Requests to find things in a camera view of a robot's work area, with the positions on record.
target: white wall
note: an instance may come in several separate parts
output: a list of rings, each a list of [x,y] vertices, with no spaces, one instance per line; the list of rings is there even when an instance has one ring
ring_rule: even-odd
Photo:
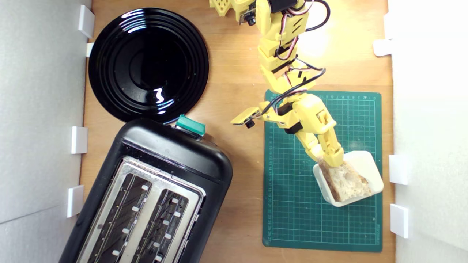
[[[66,197],[80,175],[82,3],[0,0],[0,262],[56,262],[76,220]]]
[[[397,263],[468,262],[468,4],[389,0],[395,154],[409,160],[396,204],[409,208]]]

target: grid lines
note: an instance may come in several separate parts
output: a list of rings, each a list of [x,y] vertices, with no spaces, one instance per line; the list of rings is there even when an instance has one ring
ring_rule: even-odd
[[[381,98],[378,93],[310,92],[337,121],[345,152],[369,151],[381,174]],[[271,100],[274,94],[266,93]],[[382,249],[381,193],[337,208],[327,203],[301,143],[265,123],[263,243],[265,246],[378,252]]]

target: white bowl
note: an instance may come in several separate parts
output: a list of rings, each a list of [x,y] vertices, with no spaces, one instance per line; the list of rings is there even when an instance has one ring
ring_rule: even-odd
[[[383,191],[383,181],[380,176],[377,165],[375,164],[372,154],[367,151],[352,151],[344,154],[343,159],[351,165],[356,172],[364,177],[369,182],[369,188],[371,189],[371,195],[378,194]],[[325,201],[336,207],[342,207],[359,201],[367,197],[353,197],[343,202],[337,202],[333,198],[330,188],[328,187],[327,181],[323,177],[322,170],[318,164],[314,165],[313,173],[317,183],[319,184],[320,191]]]

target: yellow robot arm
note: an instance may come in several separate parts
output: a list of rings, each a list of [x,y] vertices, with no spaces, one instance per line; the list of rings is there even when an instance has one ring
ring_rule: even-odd
[[[306,31],[308,10],[313,2],[230,1],[239,23],[257,25],[262,35],[258,46],[260,71],[270,90],[279,94],[271,102],[261,102],[258,107],[246,109],[231,123],[251,128],[256,119],[275,122],[285,132],[294,134],[313,160],[323,158],[330,166],[337,167],[343,163],[344,151],[336,138],[336,121],[320,98],[306,93],[325,69],[313,67],[297,56],[296,44],[299,35]]]

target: white clip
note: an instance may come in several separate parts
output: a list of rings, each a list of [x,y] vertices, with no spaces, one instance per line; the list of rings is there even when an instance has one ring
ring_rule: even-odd
[[[83,185],[78,185],[68,189],[66,217],[70,218],[81,211],[81,209],[83,208],[83,196]]]
[[[78,30],[88,38],[93,38],[95,16],[85,5],[80,6]]]
[[[390,13],[386,13],[383,16],[383,27],[385,32],[385,39],[374,40],[372,46],[374,54],[377,57],[390,55],[393,52],[392,39],[395,34],[394,21]]]
[[[390,231],[401,236],[408,238],[409,236],[409,216],[408,208],[399,205],[390,205]]]
[[[401,155],[388,156],[388,170],[390,182],[408,185],[408,160]]]
[[[89,58],[91,56],[91,50],[93,49],[94,42],[88,43],[86,46],[86,57]]]
[[[72,127],[72,154],[88,152],[88,128]]]

